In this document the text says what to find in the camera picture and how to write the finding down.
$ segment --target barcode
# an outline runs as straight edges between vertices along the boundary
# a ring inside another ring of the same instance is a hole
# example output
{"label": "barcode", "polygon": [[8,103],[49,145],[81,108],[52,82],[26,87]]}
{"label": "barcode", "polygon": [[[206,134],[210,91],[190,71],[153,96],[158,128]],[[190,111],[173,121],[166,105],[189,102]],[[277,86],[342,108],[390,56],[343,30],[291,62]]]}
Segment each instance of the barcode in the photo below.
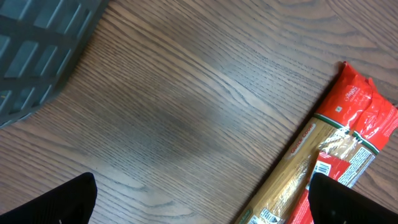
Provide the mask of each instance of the barcode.
{"label": "barcode", "polygon": [[257,216],[253,215],[248,224],[264,224],[264,222],[261,221]]}
{"label": "barcode", "polygon": [[[315,164],[315,168],[312,171],[310,180],[312,180],[313,175],[317,172],[329,176],[330,169],[331,169],[330,164],[327,164],[326,162],[322,162],[322,161],[317,161],[317,163]],[[307,186],[305,186],[305,188],[307,190],[310,190],[310,183],[308,183]]]}
{"label": "barcode", "polygon": [[261,214],[261,218],[265,219],[269,223],[278,223],[280,218],[277,217],[276,215],[272,214],[268,209],[264,209]]}
{"label": "barcode", "polygon": [[259,224],[259,223],[257,222],[257,220],[251,219],[248,224]]}

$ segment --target gray plastic object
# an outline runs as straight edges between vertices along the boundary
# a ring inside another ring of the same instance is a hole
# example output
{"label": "gray plastic object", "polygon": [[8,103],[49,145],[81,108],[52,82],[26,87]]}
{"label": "gray plastic object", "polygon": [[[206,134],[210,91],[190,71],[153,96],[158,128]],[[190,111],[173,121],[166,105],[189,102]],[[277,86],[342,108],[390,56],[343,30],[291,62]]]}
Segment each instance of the gray plastic object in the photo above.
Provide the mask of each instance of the gray plastic object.
{"label": "gray plastic object", "polygon": [[0,0],[0,128],[65,86],[109,0]]}

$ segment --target spaghetti package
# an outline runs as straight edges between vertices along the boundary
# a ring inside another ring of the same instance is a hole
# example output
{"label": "spaghetti package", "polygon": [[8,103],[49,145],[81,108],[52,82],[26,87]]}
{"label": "spaghetti package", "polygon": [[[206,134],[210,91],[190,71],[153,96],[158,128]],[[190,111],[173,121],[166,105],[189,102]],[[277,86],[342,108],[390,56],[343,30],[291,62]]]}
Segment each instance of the spaghetti package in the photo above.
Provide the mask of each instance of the spaghetti package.
{"label": "spaghetti package", "polygon": [[320,152],[349,164],[335,178],[352,187],[396,127],[397,108],[377,92],[371,79],[345,62],[331,92],[235,224],[285,222],[308,184]]}

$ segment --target white label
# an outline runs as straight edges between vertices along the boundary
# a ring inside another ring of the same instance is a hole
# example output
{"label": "white label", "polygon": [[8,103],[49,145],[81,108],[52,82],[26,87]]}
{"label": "white label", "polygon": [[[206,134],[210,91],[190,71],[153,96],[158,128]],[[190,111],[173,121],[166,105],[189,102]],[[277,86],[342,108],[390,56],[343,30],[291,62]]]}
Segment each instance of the white label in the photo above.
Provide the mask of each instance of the white label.
{"label": "white label", "polygon": [[261,221],[261,219],[259,219],[257,216],[253,215],[248,224],[265,224],[265,223]]}
{"label": "white label", "polygon": [[[315,164],[315,168],[312,171],[310,180],[312,180],[313,175],[317,172],[329,176],[330,169],[331,169],[330,164],[327,164],[326,162],[322,162],[322,161],[317,161],[317,163]],[[310,183],[308,183],[305,188],[307,190],[310,190]]]}
{"label": "white label", "polygon": [[376,156],[371,155],[370,160],[368,161],[368,163],[366,163],[366,165],[362,168],[361,172],[359,172],[359,174],[355,177],[355,179],[353,181],[351,181],[351,183],[348,184],[347,187],[352,188],[354,186],[354,184],[356,183],[356,181],[359,179],[359,177],[363,174],[363,172],[366,170],[366,168],[368,168],[368,166],[370,165],[370,163],[373,161],[373,159],[376,158]]}
{"label": "white label", "polygon": [[[368,163],[361,170],[359,170],[359,168],[365,163],[365,161],[369,159],[369,157],[371,157],[370,161],[368,161]],[[344,172],[344,174],[338,179],[338,182],[347,187],[352,187],[355,181],[353,181],[353,184],[351,185],[350,184],[351,180],[358,173],[362,174],[365,171],[365,169],[368,167],[368,165],[373,161],[373,159],[374,155],[365,147],[361,147],[358,150],[358,152],[355,154],[355,156],[349,160],[349,163],[351,165],[349,165],[346,172]]]}
{"label": "white label", "polygon": [[272,214],[266,208],[261,212],[260,217],[265,219],[265,221],[267,221],[268,223],[278,223],[280,221],[280,218],[278,216]]}

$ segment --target wooden table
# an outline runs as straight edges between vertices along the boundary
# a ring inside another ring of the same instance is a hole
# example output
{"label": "wooden table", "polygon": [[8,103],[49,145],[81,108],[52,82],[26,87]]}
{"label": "wooden table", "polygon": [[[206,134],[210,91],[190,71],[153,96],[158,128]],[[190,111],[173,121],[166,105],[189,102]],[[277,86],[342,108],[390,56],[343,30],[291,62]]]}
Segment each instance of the wooden table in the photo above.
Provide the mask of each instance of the wooden table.
{"label": "wooden table", "polygon": [[[229,223],[347,60],[398,102],[395,0],[115,0],[52,103],[0,131],[0,213],[82,172],[92,223]],[[398,138],[355,190],[398,212]]]}

